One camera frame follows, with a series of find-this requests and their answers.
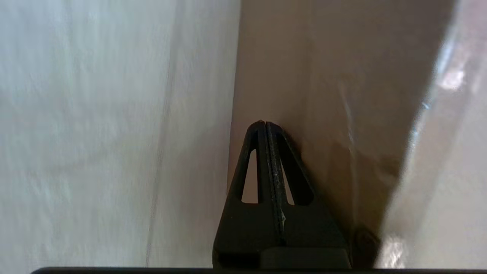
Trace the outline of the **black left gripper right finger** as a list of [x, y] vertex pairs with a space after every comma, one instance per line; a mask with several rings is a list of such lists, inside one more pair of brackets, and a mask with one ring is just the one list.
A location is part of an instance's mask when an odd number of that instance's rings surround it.
[[266, 123], [266, 132], [279, 245], [347, 248], [290, 135], [270, 122]]

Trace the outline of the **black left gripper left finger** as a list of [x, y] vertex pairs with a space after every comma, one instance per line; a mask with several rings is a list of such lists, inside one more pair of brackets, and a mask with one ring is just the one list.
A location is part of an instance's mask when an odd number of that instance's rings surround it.
[[[257, 154], [256, 204], [242, 201], [252, 151]], [[259, 120], [248, 127], [242, 143], [214, 239], [214, 267], [260, 267], [261, 253], [282, 244], [276, 208], [266, 123]]]

